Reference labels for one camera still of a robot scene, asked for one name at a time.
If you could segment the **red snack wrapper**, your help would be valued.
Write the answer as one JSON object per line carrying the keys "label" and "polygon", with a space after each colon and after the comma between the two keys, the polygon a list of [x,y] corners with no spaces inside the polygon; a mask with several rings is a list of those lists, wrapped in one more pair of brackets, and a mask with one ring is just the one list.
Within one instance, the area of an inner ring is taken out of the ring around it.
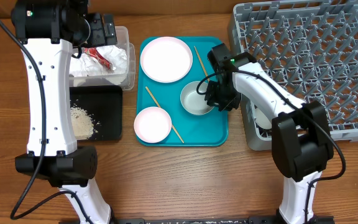
{"label": "red snack wrapper", "polygon": [[112,70],[113,65],[110,61],[108,61],[106,58],[104,58],[96,48],[85,48],[85,54],[95,58],[104,68],[107,70]]}

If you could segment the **grey bowl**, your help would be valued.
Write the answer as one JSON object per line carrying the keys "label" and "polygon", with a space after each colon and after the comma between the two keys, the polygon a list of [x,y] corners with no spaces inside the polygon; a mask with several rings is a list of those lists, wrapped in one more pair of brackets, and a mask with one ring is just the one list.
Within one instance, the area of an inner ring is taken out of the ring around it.
{"label": "grey bowl", "polygon": [[180,102],[182,107],[193,115],[204,115],[213,109],[213,107],[209,106],[204,100],[204,95],[197,93],[196,87],[199,83],[199,81],[195,81],[187,84],[182,89],[180,95]]}

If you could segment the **white napkin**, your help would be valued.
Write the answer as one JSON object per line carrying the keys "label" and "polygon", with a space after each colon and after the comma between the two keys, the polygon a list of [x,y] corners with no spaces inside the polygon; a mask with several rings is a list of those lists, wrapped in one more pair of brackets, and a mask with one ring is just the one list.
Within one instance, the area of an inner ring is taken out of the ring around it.
{"label": "white napkin", "polygon": [[82,48],[80,58],[72,58],[72,77],[105,78],[113,85],[121,84],[127,78],[128,56],[124,49],[115,45]]}

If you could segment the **white paper cup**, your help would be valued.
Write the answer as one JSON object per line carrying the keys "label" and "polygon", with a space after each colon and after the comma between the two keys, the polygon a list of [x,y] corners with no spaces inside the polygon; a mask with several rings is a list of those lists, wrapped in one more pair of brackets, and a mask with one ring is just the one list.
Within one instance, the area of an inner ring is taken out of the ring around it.
{"label": "white paper cup", "polygon": [[266,116],[259,108],[255,109],[255,122],[262,129],[272,128],[272,117]]}

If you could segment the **small pink bowl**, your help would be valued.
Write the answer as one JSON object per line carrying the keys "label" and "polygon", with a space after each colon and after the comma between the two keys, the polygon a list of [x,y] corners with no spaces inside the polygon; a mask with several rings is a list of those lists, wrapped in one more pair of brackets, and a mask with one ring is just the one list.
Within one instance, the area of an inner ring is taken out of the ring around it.
{"label": "small pink bowl", "polygon": [[167,120],[162,116],[156,106],[140,111],[134,120],[136,136],[146,143],[163,141],[172,130],[167,126]]}

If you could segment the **pile of rice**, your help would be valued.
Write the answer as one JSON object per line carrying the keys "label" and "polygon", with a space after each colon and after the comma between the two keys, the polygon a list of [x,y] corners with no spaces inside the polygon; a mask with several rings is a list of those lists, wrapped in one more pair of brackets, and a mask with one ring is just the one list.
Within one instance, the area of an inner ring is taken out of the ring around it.
{"label": "pile of rice", "polygon": [[89,140],[99,133],[97,125],[100,122],[94,119],[94,114],[81,108],[77,103],[70,106],[70,114],[73,132],[77,140]]}

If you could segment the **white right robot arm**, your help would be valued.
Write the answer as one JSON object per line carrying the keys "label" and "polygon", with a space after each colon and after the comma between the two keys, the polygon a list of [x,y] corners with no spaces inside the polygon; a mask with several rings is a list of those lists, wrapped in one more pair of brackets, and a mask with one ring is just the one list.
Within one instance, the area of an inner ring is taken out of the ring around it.
{"label": "white right robot arm", "polygon": [[305,103],[273,81],[248,52],[233,56],[225,44],[208,52],[215,81],[203,93],[218,110],[236,109],[243,96],[270,122],[272,157],[284,176],[283,199],[273,218],[254,217],[249,223],[334,223],[313,213],[316,181],[333,158],[324,106]]}

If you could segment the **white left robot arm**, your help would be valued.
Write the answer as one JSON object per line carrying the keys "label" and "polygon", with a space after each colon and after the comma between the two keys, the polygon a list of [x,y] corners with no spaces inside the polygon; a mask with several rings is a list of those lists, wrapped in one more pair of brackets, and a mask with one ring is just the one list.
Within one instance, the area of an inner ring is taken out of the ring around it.
{"label": "white left robot arm", "polygon": [[17,1],[11,21],[25,60],[30,132],[16,170],[42,179],[72,204],[80,223],[113,223],[112,208],[95,180],[98,157],[93,146],[79,146],[70,115],[70,62],[81,47],[116,43],[105,33],[99,14],[87,1]]}

